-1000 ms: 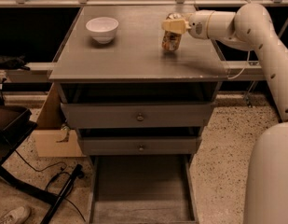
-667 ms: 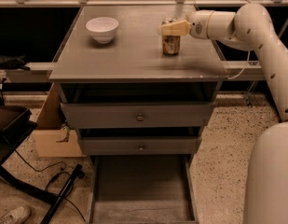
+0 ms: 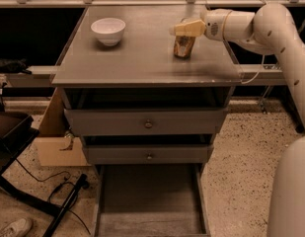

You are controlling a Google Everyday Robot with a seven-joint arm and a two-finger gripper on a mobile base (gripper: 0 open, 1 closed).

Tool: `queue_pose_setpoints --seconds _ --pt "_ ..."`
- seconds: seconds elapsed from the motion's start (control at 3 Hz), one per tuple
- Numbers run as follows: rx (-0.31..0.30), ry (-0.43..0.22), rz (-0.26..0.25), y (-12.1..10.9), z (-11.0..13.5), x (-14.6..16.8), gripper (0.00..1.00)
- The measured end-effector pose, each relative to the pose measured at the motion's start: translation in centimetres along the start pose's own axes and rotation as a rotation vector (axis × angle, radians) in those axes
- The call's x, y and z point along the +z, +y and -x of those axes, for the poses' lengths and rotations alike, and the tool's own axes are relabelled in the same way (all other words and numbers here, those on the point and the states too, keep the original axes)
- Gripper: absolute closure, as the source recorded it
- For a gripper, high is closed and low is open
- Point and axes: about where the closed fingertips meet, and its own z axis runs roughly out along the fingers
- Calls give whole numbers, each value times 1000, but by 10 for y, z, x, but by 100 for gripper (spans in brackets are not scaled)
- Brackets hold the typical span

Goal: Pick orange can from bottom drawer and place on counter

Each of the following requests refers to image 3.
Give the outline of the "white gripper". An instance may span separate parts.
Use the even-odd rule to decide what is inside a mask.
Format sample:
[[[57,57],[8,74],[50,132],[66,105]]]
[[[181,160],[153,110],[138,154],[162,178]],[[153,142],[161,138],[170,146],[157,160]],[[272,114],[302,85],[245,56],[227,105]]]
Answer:
[[[203,9],[200,18],[186,17],[169,28],[169,33],[176,37],[205,36],[210,40],[245,40],[253,34],[253,12],[229,9]]]

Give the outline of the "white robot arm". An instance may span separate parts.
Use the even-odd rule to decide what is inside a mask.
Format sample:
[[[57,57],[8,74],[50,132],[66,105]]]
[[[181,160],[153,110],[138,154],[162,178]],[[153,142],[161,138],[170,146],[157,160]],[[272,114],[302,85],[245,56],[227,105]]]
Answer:
[[[170,28],[176,37],[227,40],[261,55],[273,54],[305,129],[305,43],[288,9],[266,3],[257,12],[203,10]],[[305,136],[278,162],[272,185],[267,237],[305,237]]]

